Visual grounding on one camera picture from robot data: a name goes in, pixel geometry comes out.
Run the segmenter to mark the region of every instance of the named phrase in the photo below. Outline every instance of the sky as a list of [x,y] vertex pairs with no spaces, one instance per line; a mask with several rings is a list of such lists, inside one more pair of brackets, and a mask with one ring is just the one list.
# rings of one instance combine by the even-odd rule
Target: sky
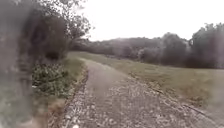
[[84,15],[95,29],[90,40],[160,37],[190,39],[205,23],[224,22],[223,0],[88,0]]

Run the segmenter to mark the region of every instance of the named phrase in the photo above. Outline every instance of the tree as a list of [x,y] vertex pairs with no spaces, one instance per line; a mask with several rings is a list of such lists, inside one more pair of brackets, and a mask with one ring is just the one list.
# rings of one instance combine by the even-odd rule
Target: tree
[[191,39],[191,66],[204,68],[224,67],[224,25],[206,24]]
[[167,33],[163,36],[163,58],[164,64],[180,65],[186,55],[186,44],[178,35]]

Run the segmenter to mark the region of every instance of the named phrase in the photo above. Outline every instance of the field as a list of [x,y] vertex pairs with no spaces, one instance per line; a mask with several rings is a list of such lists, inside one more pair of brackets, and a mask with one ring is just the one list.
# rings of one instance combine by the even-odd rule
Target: field
[[78,56],[109,65],[147,83],[152,89],[200,108],[207,106],[217,79],[222,83],[221,76],[224,75],[222,70],[160,66],[85,52],[73,52],[69,56]]

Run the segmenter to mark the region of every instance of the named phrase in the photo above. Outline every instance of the gravel path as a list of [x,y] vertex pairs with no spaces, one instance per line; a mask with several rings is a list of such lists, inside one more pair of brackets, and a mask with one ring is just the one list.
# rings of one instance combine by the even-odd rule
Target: gravel path
[[89,78],[67,109],[65,128],[221,128],[111,67],[83,60]]

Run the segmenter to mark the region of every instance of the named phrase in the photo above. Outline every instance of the tree line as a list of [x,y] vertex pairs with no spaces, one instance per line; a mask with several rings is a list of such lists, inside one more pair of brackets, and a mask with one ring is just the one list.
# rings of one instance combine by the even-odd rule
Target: tree line
[[190,68],[224,68],[224,24],[206,24],[190,40],[174,33],[158,38],[126,38],[73,43],[73,50]]

